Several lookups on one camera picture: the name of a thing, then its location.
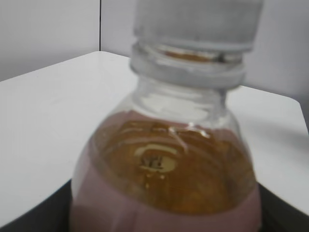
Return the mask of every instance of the black surface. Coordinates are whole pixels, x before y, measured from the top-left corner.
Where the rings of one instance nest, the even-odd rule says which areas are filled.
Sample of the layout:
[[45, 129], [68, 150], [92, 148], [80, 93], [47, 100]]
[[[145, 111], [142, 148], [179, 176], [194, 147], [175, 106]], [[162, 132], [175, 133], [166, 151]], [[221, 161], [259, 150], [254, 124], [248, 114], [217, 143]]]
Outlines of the black surface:
[[[263, 229], [261, 232], [309, 232], [309, 217], [260, 186]], [[68, 232], [70, 181], [46, 201], [6, 225], [0, 232]]]

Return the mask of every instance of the white table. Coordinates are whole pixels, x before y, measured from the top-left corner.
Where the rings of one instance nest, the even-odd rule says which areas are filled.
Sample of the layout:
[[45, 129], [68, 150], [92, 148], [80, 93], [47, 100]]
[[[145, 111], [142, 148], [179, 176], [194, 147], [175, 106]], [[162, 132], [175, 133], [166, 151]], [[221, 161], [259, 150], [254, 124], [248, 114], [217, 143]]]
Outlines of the white table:
[[[136, 84], [128, 58], [95, 52], [0, 83], [0, 227], [66, 183], [88, 137]], [[258, 180], [309, 215], [309, 137], [298, 102], [229, 95]]]

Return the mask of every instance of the white bottle cap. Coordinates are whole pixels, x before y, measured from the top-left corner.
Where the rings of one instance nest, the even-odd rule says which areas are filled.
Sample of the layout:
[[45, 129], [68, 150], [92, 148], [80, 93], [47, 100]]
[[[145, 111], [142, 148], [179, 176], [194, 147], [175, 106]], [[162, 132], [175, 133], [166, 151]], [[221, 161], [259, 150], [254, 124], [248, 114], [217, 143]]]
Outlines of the white bottle cap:
[[148, 44], [193, 51], [253, 48], [263, 0], [139, 0], [135, 34]]

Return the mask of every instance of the white wall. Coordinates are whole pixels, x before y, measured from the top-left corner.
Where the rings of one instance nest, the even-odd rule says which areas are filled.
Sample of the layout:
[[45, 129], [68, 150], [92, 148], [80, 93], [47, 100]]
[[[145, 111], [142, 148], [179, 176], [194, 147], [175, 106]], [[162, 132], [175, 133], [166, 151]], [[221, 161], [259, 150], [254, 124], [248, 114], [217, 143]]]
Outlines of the white wall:
[[99, 50], [99, 0], [0, 0], [0, 81]]
[[[136, 0], [102, 0], [101, 49], [129, 56]], [[292, 97], [309, 123], [309, 0], [265, 0], [245, 85]]]

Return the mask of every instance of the bottle neck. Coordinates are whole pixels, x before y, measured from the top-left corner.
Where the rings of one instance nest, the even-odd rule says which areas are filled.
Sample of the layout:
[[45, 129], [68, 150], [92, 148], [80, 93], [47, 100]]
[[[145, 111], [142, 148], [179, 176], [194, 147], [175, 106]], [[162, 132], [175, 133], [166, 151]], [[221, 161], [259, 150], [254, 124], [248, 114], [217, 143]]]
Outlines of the bottle neck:
[[213, 128], [223, 126], [228, 116], [225, 97], [223, 90], [182, 87], [140, 77], [132, 100], [134, 110], [149, 117]]

